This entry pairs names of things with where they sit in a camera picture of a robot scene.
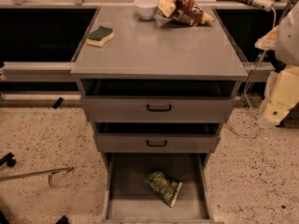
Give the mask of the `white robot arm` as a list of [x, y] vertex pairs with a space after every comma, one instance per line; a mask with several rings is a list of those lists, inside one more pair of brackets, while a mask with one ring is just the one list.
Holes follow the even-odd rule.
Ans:
[[278, 26], [259, 38], [255, 47], [273, 50], [286, 67], [268, 78], [258, 123], [262, 128], [280, 124], [299, 103], [299, 2]]

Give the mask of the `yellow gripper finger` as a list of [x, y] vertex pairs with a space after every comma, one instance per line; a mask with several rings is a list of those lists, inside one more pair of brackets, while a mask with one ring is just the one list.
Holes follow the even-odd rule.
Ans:
[[274, 50], [277, 43], [277, 34], [278, 34], [278, 27], [276, 26], [271, 31], [269, 31], [266, 35], [259, 38], [255, 43], [255, 47], [257, 49], [263, 49], [263, 50]]
[[279, 125], [298, 103], [299, 67], [287, 66], [279, 73], [271, 72], [265, 86], [259, 126], [273, 128]]

